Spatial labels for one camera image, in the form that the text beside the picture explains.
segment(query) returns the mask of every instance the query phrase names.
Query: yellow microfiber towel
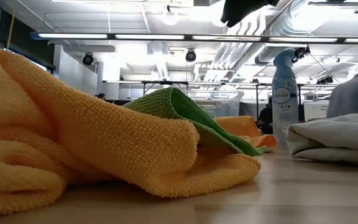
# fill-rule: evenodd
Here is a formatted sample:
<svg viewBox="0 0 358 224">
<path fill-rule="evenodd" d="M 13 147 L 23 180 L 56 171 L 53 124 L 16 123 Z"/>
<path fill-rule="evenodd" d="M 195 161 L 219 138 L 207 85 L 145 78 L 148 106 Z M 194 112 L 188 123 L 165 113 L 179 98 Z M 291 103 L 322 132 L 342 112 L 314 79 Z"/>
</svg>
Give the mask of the yellow microfiber towel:
<svg viewBox="0 0 358 224">
<path fill-rule="evenodd" d="M 197 149 L 199 138 L 187 120 L 103 102 L 0 50 L 0 215 L 50 205 L 68 184 L 119 178 L 161 197 L 189 197 L 258 173 L 252 157 Z"/>
</svg>

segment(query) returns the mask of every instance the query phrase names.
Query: ceiling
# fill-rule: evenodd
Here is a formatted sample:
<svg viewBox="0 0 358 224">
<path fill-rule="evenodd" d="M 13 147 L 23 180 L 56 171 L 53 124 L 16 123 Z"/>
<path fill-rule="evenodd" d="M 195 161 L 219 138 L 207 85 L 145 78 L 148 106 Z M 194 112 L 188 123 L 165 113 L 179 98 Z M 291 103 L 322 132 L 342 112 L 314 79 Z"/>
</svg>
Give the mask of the ceiling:
<svg viewBox="0 0 358 224">
<path fill-rule="evenodd" d="M 203 14 L 202 7 L 193 7 L 193 0 L 178 0 L 172 11 L 178 13 L 179 21 L 174 26 L 166 25 L 162 14 L 166 4 L 84 4 L 72 2 L 53 2 L 52 0 L 19 0 L 16 17 L 28 26 L 40 32 L 101 32 L 101 33 L 156 33 L 156 34 L 225 34 L 227 27 L 214 25 L 221 12 Z M 280 12 L 290 0 L 281 0 L 275 8 L 263 8 L 266 21 L 269 23 L 274 15 Z M 0 0 L 0 6 L 8 12 L 13 11 L 15 1 Z M 354 9 L 341 9 L 332 13 L 329 19 L 310 35 L 339 36 L 358 35 L 358 14 Z M 128 79 L 138 79 L 156 70 L 152 55 L 147 55 L 147 42 L 115 42 L 79 40 L 70 42 L 71 46 L 113 45 L 116 55 L 130 70 L 122 70 Z M 220 43 L 208 42 L 169 42 L 170 47 L 183 47 L 184 50 L 174 51 L 167 55 L 168 71 L 193 72 L 196 63 L 211 63 L 221 47 Z M 186 49 L 195 49 L 197 61 L 185 61 Z M 340 82 L 346 81 L 348 69 L 358 64 L 358 45 L 310 45 L 313 57 L 300 60 L 293 67 L 296 75 L 303 82 L 309 77 L 324 75 L 326 70 L 334 72 Z M 83 52 L 70 52 L 73 56 Z M 264 69 L 251 74 L 256 78 L 269 79 L 275 68 L 267 65 Z"/>
</svg>

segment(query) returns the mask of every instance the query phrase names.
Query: desk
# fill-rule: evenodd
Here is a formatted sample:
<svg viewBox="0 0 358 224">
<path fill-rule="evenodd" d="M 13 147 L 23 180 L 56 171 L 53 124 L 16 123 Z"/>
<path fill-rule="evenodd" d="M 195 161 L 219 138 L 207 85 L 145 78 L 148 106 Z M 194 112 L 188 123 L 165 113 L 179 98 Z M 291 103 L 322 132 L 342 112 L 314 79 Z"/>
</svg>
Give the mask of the desk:
<svg viewBox="0 0 358 224">
<path fill-rule="evenodd" d="M 358 223 L 358 167 L 296 161 L 286 149 L 259 159 L 252 182 L 209 195 L 174 200 L 127 184 L 76 187 L 54 205 L 0 223 Z"/>
</svg>

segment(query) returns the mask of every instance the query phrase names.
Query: spray bottle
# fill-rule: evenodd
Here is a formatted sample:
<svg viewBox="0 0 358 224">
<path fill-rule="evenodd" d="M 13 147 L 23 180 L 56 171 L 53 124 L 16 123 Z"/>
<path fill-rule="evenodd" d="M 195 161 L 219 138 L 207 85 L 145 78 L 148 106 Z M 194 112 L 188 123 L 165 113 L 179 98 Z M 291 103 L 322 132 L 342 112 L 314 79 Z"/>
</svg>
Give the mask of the spray bottle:
<svg viewBox="0 0 358 224">
<path fill-rule="evenodd" d="M 299 122 L 296 77 L 292 70 L 293 50 L 279 53 L 273 63 L 273 134 L 278 146 L 286 146 L 285 137 L 289 125 Z"/>
</svg>

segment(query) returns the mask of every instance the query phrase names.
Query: microfiber towel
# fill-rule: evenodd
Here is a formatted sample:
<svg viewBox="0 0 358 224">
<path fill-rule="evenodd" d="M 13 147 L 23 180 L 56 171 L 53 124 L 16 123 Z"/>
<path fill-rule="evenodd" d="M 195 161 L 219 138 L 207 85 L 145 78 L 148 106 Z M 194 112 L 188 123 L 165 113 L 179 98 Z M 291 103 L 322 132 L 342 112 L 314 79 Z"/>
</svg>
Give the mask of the microfiber towel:
<svg viewBox="0 0 358 224">
<path fill-rule="evenodd" d="M 358 165 L 358 114 L 293 124 L 287 145 L 293 158 Z"/>
<path fill-rule="evenodd" d="M 255 149 L 247 141 L 225 131 L 208 113 L 177 88 L 157 90 L 124 107 L 160 118 L 185 119 L 192 122 L 200 134 L 200 146 L 230 147 L 249 156 L 259 156 L 266 150 L 264 147 Z"/>
<path fill-rule="evenodd" d="M 186 119 L 101 101 L 0 50 L 0 215 L 50 205 L 72 184 L 122 179 L 175 198 L 226 189 L 259 172 L 253 157 L 197 148 L 199 138 Z"/>
</svg>

